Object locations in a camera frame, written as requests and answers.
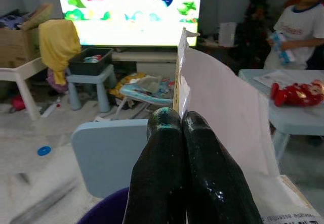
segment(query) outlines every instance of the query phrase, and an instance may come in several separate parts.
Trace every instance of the yellow towel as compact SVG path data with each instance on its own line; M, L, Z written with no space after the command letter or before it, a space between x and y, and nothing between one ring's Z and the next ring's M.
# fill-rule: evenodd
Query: yellow towel
M55 83L65 85L68 60L80 53L80 40L72 21L48 20L38 27L42 61L53 70Z

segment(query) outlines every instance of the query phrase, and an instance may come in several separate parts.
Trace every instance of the white t-shirt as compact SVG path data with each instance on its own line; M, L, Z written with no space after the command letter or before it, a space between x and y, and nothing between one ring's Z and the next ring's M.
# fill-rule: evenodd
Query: white t-shirt
M324 6L316 4L305 9L296 10L295 6L287 7L280 16L274 29L282 32L288 41L324 38ZM293 49L295 62L286 65L280 63L278 54L272 49L265 69L306 69L306 62L313 55L315 47L300 47Z

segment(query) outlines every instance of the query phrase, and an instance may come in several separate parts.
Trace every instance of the small white table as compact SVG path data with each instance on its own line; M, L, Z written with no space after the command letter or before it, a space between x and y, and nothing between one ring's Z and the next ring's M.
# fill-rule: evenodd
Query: small white table
M42 63L42 59L40 57L17 68L0 67L1 80L15 81L17 83L20 95L24 100L26 109L32 120L37 120L40 117L40 114L25 80L34 76L45 68L46 65Z
M239 77L255 87L261 93L270 94L270 88L254 80L254 77L269 74L275 70L246 69L239 72ZM324 78L324 71L283 70L292 78L309 81ZM314 78L314 72L319 72L321 78ZM276 128L272 138L277 161L280 161L290 135L322 136L324 135L324 103L312 107L292 107L284 105L276 107L272 100L269 101L269 120Z

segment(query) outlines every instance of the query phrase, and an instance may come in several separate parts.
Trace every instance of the blue bottle cap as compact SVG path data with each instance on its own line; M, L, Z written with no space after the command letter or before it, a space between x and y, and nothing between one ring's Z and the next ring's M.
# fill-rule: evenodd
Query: blue bottle cap
M37 154L39 156L45 156L51 152L51 148L46 146L46 147L41 147L38 149Z

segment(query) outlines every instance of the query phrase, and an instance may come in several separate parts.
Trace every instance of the black storage bin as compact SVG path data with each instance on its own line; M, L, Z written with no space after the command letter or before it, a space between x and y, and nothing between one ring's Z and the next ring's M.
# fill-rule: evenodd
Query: black storage bin
M88 76L99 75L111 62L112 51L113 49L110 48L86 48L81 51L80 54L75 55L68 61L71 74ZM85 57L95 55L102 56L97 63L84 62Z

